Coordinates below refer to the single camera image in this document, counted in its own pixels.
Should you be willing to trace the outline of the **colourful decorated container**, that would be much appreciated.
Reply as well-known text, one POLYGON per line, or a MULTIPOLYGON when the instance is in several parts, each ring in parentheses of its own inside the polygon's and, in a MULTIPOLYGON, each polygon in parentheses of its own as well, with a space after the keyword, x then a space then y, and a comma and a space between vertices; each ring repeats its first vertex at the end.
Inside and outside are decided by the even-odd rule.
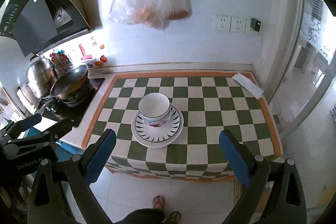
POLYGON ((53 51, 50 53, 50 60, 55 66, 56 73, 61 76, 67 71, 70 71, 74 65, 71 59, 66 55, 63 50, 53 51))

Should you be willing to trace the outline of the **dark wall switch box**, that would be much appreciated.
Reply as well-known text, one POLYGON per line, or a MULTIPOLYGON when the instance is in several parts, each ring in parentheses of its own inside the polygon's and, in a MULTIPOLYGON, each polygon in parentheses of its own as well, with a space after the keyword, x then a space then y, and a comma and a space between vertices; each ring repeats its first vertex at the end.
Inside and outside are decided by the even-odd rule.
POLYGON ((259 32, 261 29, 261 22, 256 18, 252 18, 250 22, 250 29, 254 32, 259 32))

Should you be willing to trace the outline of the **white bowl red pattern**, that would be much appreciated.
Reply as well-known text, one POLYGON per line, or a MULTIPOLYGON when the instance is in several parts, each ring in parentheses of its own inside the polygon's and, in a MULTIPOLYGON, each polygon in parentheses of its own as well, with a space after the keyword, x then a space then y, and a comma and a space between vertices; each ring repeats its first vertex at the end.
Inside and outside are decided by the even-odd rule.
POLYGON ((165 116, 165 117, 162 117, 161 119, 158 119, 156 121, 150 121, 150 120, 146 119, 145 117, 143 117, 142 119, 147 125, 149 125, 151 127, 161 127, 168 122, 168 120, 170 119, 170 114, 165 116))

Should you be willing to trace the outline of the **white wall socket panel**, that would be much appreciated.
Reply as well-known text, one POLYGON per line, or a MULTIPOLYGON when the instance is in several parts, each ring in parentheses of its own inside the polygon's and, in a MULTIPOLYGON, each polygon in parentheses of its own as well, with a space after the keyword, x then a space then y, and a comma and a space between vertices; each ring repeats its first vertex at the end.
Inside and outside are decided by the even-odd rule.
POLYGON ((229 32, 231 27, 231 17, 226 15, 215 15, 215 29, 217 31, 229 32))

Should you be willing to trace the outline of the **green white checkered tablecloth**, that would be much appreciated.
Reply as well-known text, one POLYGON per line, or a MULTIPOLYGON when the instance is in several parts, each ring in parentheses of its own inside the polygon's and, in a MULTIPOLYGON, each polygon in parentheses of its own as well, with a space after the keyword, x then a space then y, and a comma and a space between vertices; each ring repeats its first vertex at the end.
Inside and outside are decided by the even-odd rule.
POLYGON ((264 99, 234 81, 232 73, 154 72, 116 75, 90 122, 81 146, 96 142, 106 129, 117 135, 107 161, 113 172, 137 177, 215 181, 232 174, 219 146, 228 129, 253 154, 273 160, 282 146, 264 99), (183 115, 182 131, 171 144, 147 148, 132 134, 140 99, 165 94, 183 115))

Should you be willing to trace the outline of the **sandalled foot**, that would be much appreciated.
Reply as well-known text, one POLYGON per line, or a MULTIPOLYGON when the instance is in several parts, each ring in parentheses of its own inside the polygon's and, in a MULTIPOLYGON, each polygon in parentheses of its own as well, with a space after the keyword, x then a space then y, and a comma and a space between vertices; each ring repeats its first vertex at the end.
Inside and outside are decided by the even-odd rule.
POLYGON ((181 215, 181 213, 180 212, 178 212, 178 211, 173 211, 170 215, 169 215, 169 217, 168 217, 168 219, 167 219, 167 223, 169 223, 169 224, 179 224, 179 222, 181 221, 181 218, 182 218, 182 215, 181 215))
POLYGON ((154 209, 163 211, 165 206, 165 200, 162 196, 156 196, 152 200, 152 205, 154 209))

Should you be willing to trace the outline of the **black gas stove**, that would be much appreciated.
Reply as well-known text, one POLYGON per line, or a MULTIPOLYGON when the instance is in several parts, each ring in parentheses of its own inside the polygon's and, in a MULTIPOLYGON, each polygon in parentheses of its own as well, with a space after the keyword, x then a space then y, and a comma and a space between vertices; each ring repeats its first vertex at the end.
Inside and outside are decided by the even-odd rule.
POLYGON ((104 81, 104 78, 87 79, 72 97, 65 100, 57 97, 42 99, 37 113, 56 122, 71 119, 72 125, 78 127, 104 81))

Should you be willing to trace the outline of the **red tomato wall sticker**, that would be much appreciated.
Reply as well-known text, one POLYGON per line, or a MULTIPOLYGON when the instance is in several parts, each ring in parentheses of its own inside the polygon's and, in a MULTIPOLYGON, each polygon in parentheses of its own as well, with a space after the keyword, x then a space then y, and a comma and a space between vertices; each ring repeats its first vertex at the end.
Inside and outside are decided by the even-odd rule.
POLYGON ((107 63, 107 62, 108 62, 108 59, 107 59, 107 57, 105 57, 104 55, 102 55, 102 56, 100 57, 100 61, 102 61, 102 62, 104 62, 104 63, 107 63))

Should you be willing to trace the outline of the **black range hood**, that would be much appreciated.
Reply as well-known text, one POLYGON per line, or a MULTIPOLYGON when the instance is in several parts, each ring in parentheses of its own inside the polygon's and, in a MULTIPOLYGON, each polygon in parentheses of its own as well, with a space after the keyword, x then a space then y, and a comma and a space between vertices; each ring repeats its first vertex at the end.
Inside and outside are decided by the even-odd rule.
POLYGON ((1 17, 1 36, 14 39, 25 57, 91 31, 71 0, 9 0, 1 17))

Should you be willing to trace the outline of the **right sandalled foot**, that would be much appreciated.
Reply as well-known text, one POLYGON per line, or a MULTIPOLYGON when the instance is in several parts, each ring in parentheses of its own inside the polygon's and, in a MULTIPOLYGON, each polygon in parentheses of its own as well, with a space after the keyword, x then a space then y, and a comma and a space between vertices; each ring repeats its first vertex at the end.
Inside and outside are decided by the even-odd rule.
POLYGON ((170 215, 169 215, 169 217, 168 217, 168 219, 167 219, 167 223, 169 223, 169 224, 179 224, 179 222, 181 221, 181 218, 182 218, 182 215, 181 215, 181 213, 180 212, 178 212, 178 211, 173 211, 170 215))

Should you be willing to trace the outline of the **person's dark trousers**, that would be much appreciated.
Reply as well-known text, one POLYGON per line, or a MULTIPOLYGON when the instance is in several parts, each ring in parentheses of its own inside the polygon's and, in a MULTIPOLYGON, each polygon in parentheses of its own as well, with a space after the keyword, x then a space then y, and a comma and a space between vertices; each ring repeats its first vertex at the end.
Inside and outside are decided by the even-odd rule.
POLYGON ((159 209, 139 209, 128 214, 123 220, 118 223, 162 223, 165 219, 165 213, 159 209))

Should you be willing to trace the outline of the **white bowl dark rim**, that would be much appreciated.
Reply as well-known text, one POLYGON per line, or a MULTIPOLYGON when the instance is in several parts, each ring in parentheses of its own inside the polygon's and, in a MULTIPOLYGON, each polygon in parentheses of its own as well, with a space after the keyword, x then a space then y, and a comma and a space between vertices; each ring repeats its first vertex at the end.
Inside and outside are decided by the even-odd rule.
POLYGON ((158 121, 170 111, 169 98, 162 93, 146 94, 138 103, 138 111, 142 118, 150 122, 158 121))

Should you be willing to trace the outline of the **left sandalled foot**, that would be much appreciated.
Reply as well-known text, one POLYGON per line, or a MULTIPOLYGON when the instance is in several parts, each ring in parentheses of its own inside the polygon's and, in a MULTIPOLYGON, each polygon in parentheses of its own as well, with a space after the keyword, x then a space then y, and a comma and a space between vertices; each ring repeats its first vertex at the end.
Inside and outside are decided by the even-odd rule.
POLYGON ((165 200, 162 196, 156 196, 152 200, 152 205, 154 209, 163 211, 165 206, 165 200))

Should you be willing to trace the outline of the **folded white paper towel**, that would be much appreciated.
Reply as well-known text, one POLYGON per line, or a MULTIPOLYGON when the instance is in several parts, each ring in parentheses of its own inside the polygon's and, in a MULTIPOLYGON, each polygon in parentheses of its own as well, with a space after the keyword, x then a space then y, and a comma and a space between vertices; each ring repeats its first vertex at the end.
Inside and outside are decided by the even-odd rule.
POLYGON ((249 91, 257 100, 263 96, 263 90, 254 84, 248 77, 241 73, 235 74, 233 77, 239 85, 249 91))

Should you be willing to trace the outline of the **white plate blue leaf pattern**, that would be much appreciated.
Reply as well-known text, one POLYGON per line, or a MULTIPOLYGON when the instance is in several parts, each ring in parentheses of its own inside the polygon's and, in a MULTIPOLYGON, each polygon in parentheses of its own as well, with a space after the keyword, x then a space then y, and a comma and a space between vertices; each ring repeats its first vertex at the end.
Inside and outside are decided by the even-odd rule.
POLYGON ((173 143, 181 134, 184 126, 182 113, 171 105, 169 120, 161 127, 151 127, 146 124, 139 111, 131 122, 131 132, 138 143, 147 148, 161 148, 173 143))

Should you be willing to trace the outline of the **steel stock pot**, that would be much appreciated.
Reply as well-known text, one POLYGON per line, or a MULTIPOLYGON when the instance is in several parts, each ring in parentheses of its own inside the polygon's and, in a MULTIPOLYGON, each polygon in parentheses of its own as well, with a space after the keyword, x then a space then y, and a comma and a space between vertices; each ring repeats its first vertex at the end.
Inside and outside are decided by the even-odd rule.
POLYGON ((58 80, 54 63, 50 59, 34 55, 30 58, 27 80, 34 96, 38 99, 48 96, 58 80))

